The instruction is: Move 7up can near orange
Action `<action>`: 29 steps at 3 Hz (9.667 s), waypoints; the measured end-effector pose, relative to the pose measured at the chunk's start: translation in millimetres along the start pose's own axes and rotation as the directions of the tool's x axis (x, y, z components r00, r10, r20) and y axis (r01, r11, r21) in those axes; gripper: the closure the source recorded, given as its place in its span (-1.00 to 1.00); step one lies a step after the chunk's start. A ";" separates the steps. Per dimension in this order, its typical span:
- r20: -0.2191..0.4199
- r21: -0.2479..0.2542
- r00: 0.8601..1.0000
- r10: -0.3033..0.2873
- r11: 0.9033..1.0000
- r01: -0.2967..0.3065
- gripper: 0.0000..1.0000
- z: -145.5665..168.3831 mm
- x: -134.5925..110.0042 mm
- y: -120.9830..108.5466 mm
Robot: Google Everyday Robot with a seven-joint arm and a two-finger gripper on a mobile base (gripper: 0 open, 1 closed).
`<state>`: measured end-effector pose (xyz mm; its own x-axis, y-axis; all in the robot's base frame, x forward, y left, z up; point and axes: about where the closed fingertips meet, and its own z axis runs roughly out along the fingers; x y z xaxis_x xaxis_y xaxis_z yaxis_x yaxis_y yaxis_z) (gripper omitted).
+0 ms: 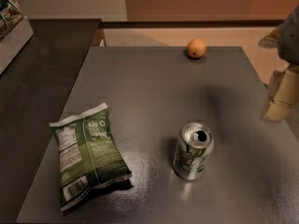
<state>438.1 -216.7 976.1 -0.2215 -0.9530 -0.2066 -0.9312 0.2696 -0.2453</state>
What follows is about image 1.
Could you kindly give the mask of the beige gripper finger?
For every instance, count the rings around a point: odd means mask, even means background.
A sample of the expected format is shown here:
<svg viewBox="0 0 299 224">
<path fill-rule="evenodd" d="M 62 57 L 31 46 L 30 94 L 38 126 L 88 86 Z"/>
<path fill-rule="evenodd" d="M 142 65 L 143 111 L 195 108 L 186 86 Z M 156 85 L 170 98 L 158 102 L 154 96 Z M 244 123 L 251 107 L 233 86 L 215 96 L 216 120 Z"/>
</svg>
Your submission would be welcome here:
<svg viewBox="0 0 299 224">
<path fill-rule="evenodd" d="M 281 121 L 298 104 L 299 66 L 290 65 L 283 72 L 274 71 L 268 85 L 262 116 L 271 121 Z"/>
</svg>

